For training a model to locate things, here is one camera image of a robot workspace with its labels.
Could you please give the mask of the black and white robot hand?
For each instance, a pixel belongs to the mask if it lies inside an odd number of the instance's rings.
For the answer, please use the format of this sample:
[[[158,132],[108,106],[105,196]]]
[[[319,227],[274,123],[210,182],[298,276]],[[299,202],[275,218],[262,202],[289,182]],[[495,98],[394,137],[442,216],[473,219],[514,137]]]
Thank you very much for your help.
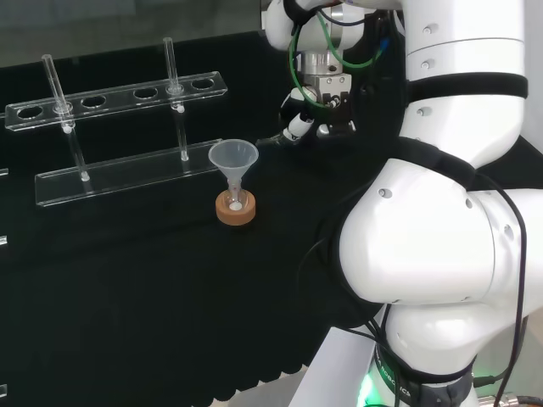
[[[305,75],[302,87],[294,87],[283,100],[279,119],[280,144],[297,145],[312,138],[327,140],[355,134],[348,74]]]

